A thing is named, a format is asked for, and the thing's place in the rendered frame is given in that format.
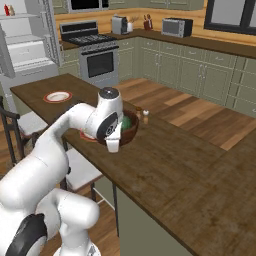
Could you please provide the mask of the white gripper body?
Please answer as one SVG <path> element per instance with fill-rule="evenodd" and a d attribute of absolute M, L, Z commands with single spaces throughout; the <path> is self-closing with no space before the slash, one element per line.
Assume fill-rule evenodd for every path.
<path fill-rule="evenodd" d="M 119 138 L 107 138 L 106 145 L 110 153 L 117 153 L 119 151 Z"/>

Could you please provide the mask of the brown wooden bowl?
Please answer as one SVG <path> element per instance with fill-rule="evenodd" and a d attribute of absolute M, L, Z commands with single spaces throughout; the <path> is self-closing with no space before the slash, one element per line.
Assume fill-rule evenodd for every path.
<path fill-rule="evenodd" d="M 132 121 L 132 127 L 130 129 L 121 130 L 122 120 L 118 119 L 116 112 L 110 114 L 99 126 L 96 133 L 96 139 L 102 145 L 106 145 L 107 138 L 119 138 L 119 145 L 123 146 L 130 143 L 137 133 L 139 126 L 139 119 L 136 114 L 130 110 L 123 111 L 123 117 L 128 116 Z"/>

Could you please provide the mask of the green broccoli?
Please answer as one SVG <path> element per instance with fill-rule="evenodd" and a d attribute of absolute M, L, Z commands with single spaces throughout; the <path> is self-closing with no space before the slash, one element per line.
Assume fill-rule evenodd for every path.
<path fill-rule="evenodd" d="M 121 130 L 127 130 L 130 129 L 132 127 L 132 121 L 128 116 L 124 116 L 123 120 L 122 120 L 122 126 L 121 126 Z"/>

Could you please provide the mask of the white fridge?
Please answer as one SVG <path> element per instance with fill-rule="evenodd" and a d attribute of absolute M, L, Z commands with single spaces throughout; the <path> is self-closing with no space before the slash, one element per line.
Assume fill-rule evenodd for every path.
<path fill-rule="evenodd" d="M 14 16 L 6 16 L 4 4 L 13 6 Z M 42 0 L 0 0 L 0 91 L 13 112 L 12 87 L 58 75 L 47 32 Z"/>

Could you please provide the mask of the white plate with red rim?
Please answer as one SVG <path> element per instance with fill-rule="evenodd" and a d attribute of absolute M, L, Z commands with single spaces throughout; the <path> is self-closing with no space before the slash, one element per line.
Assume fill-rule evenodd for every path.
<path fill-rule="evenodd" d="M 61 103 L 68 101 L 72 98 L 72 93 L 68 91 L 55 91 L 48 93 L 43 97 L 43 100 L 47 103 Z"/>
<path fill-rule="evenodd" d="M 98 142 L 97 139 L 86 135 L 82 130 L 80 130 L 80 138 L 88 142 Z"/>

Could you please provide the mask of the green island cabinet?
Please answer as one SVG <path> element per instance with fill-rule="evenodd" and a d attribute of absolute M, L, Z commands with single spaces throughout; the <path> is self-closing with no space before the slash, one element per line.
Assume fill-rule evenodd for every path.
<path fill-rule="evenodd" d="M 105 176 L 95 190 L 114 210 L 120 256 L 193 256 Z"/>

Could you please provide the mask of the steel stove with oven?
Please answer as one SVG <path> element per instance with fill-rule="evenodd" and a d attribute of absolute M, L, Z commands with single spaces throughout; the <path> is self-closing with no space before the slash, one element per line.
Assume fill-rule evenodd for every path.
<path fill-rule="evenodd" d="M 62 23 L 61 39 L 79 47 L 80 74 L 98 88 L 118 84 L 117 39 L 98 32 L 96 20 Z"/>

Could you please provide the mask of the green base cupboards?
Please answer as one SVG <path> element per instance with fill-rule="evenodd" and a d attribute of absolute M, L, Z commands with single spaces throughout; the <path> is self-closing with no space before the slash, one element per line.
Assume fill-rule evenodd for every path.
<path fill-rule="evenodd" d="M 140 37 L 118 45 L 120 80 L 139 76 L 256 118 L 256 59 Z"/>

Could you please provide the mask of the white pot with tools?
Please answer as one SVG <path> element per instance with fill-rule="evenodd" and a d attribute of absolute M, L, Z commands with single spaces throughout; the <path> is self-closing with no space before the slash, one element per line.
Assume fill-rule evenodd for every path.
<path fill-rule="evenodd" d="M 128 32 L 132 32 L 133 31 L 133 23 L 135 21 L 137 21 L 137 19 L 138 19 L 138 17 L 136 17 L 136 16 L 128 18 L 128 23 L 127 23 L 127 31 Z"/>

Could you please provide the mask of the silver toaster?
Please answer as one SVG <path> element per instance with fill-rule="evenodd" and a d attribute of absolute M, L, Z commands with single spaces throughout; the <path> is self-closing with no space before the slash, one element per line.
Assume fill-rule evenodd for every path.
<path fill-rule="evenodd" d="M 112 32 L 114 34 L 125 35 L 128 33 L 128 21 L 126 17 L 112 17 Z"/>

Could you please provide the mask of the red knife block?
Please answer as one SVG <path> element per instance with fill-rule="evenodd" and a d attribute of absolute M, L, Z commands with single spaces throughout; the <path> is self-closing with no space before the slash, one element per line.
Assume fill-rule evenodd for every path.
<path fill-rule="evenodd" d="M 151 16 L 149 14 L 144 16 L 144 29 L 145 30 L 152 30 L 153 29 L 153 23 Z"/>

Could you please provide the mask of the silver toaster oven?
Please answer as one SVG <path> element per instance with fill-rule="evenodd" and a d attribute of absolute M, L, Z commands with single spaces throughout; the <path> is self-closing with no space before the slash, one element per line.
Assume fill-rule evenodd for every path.
<path fill-rule="evenodd" d="M 177 38 L 190 37 L 192 35 L 192 27 L 192 19 L 163 18 L 161 33 Z"/>

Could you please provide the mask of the black microwave oven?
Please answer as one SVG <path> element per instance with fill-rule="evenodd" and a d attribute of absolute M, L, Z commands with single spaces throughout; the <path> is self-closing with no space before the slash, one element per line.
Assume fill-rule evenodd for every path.
<path fill-rule="evenodd" d="M 70 12 L 101 11 L 109 8 L 109 0 L 67 0 Z"/>

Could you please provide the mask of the black framed window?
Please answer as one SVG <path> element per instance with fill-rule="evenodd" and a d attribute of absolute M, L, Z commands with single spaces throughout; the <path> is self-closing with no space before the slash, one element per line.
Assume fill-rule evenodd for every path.
<path fill-rule="evenodd" d="M 256 36 L 256 0 L 208 0 L 204 28 Z"/>

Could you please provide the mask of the green wall cupboards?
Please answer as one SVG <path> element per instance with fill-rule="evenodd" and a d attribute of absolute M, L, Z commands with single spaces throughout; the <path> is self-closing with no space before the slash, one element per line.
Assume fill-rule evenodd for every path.
<path fill-rule="evenodd" d="M 205 0 L 109 0 L 109 8 L 158 8 L 169 10 L 194 11 L 201 10 Z M 72 13 L 69 11 L 67 0 L 52 0 L 55 14 Z"/>

